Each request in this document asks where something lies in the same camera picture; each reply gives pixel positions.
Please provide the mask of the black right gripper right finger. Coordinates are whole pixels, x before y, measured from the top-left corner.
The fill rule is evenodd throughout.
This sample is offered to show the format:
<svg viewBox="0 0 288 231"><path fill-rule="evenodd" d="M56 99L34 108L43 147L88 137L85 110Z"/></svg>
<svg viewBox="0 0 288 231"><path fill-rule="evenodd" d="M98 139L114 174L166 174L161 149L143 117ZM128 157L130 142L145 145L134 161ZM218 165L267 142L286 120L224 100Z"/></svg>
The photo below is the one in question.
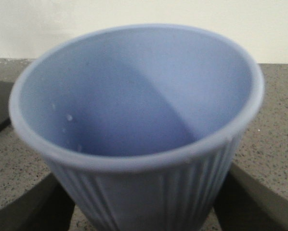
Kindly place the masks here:
<svg viewBox="0 0 288 231"><path fill-rule="evenodd" d="M288 200L232 164L214 202L223 231L288 231Z"/></svg>

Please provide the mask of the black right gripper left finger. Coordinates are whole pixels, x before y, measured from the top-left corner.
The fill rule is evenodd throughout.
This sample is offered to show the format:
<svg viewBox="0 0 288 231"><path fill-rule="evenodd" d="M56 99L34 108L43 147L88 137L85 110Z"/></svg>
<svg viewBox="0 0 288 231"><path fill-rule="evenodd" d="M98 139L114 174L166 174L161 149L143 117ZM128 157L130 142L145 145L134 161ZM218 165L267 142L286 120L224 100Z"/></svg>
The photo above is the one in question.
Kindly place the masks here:
<svg viewBox="0 0 288 231"><path fill-rule="evenodd" d="M0 231L67 231L75 203L53 174L0 209Z"/></svg>

